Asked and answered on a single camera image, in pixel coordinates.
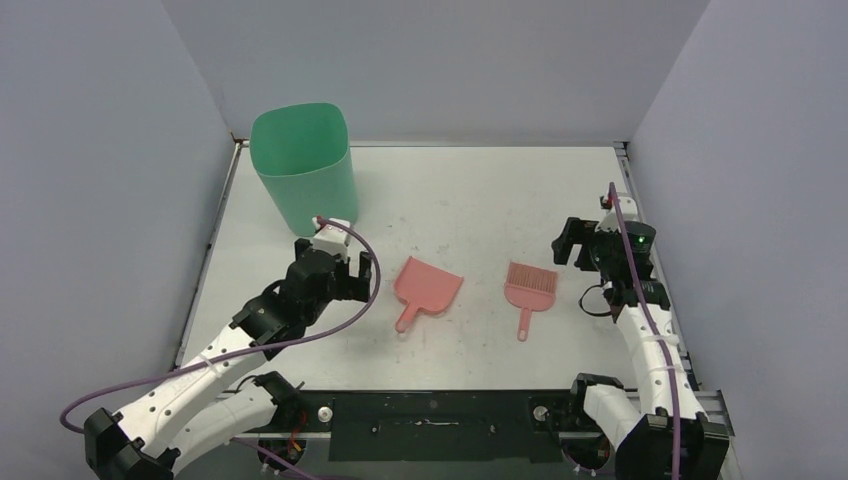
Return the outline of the pink plastic hand brush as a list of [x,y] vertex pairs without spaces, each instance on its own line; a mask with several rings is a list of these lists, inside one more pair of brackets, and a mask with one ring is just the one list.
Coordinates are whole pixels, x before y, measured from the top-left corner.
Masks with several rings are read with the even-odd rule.
[[556,301],[558,274],[536,266],[510,262],[504,282],[504,297],[520,310],[516,338],[525,342],[534,312],[550,309]]

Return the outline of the pink plastic dustpan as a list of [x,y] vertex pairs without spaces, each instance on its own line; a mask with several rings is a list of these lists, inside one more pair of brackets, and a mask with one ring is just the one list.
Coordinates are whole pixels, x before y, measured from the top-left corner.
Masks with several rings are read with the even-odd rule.
[[404,309],[395,323],[397,333],[405,333],[416,315],[438,315],[452,304],[464,278],[410,256],[393,283],[396,298]]

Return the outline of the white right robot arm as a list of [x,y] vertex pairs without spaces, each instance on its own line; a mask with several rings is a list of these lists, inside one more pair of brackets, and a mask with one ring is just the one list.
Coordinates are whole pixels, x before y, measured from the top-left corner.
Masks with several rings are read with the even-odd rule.
[[565,414],[577,428],[600,429],[614,453],[618,479],[717,479],[730,435],[710,420],[683,365],[670,299],[654,275],[655,236],[652,226],[635,220],[613,226],[570,217],[553,241],[555,264],[567,264],[578,246],[575,267],[599,274],[639,395],[634,405],[618,379],[581,373]]

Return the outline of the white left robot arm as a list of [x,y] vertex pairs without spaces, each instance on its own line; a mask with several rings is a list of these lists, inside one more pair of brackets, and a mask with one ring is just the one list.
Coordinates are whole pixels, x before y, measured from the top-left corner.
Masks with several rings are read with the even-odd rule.
[[301,412],[300,392],[277,372],[251,378],[226,399],[219,396],[283,349],[306,342],[306,330],[330,303],[356,301],[369,309],[380,274],[370,246],[351,274],[345,243],[297,240],[285,277],[248,300],[186,366],[154,380],[137,400],[114,412],[100,408],[85,420],[88,466],[100,479],[172,479],[244,432],[290,428]]

